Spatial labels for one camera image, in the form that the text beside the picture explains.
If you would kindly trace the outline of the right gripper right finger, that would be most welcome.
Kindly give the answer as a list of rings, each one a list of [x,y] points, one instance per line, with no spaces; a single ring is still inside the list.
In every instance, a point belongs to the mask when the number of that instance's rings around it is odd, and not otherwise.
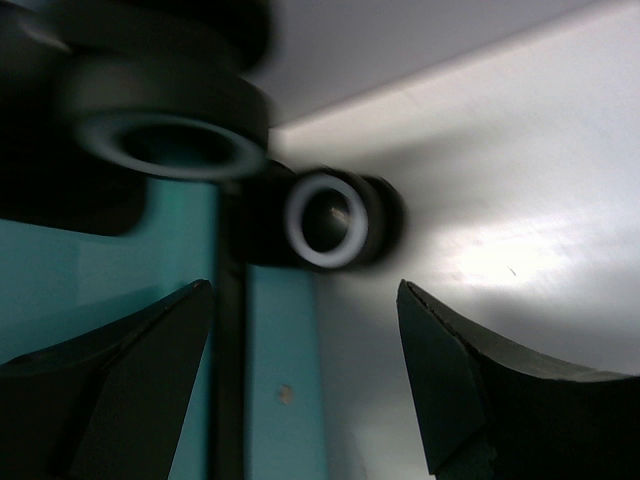
[[[416,284],[399,330],[428,471],[439,479],[635,479],[639,380],[566,362]]]

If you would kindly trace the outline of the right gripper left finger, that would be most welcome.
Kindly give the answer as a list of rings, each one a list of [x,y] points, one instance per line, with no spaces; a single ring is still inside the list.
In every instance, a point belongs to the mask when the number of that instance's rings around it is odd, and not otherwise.
[[[213,310],[197,280],[3,364],[2,478],[168,478]]]

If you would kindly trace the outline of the teal suitcase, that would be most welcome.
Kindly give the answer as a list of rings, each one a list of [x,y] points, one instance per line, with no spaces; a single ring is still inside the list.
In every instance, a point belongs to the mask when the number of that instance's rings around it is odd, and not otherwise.
[[[209,281],[166,479],[327,477],[311,275],[405,227],[387,181],[274,160],[270,37],[265,1],[1,5],[1,367]]]

